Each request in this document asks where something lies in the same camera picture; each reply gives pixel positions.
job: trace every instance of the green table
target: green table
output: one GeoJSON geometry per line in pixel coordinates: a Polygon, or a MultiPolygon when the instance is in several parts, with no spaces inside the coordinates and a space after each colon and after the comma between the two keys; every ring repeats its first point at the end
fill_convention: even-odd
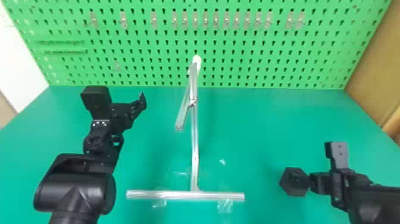
{"type": "MultiPolygon", "coordinates": [[[[33,209],[33,194],[59,153],[81,153],[90,115],[83,87],[47,89],[0,131],[3,173],[1,223],[47,223],[33,209]]],[[[105,223],[348,223],[330,198],[309,192],[288,197],[278,185],[286,166],[306,172],[329,169],[325,141],[347,141],[351,168],[373,181],[400,185],[400,152],[342,91],[284,89],[199,90],[199,187],[244,191],[246,201],[128,201],[127,189],[187,190],[190,184],[190,123],[183,133],[174,121],[183,88],[110,88],[114,102],[136,100],[148,108],[126,131],[114,176],[117,200],[105,223]]]]}

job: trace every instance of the metal stand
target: metal stand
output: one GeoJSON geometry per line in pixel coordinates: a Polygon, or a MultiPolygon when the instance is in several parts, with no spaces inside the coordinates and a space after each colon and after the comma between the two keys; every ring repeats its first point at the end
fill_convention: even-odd
{"type": "Polygon", "coordinates": [[[201,68],[201,57],[195,55],[192,64],[189,66],[189,84],[187,85],[185,95],[179,108],[179,113],[175,122],[175,129],[183,130],[186,115],[191,109],[192,121],[192,176],[190,178],[190,191],[146,191],[146,190],[128,190],[126,197],[128,199],[140,198],[162,198],[169,200],[232,200],[244,201],[245,194],[242,192],[206,192],[198,187],[199,172],[199,141],[198,141],[198,109],[197,109],[197,77],[201,68]]]}

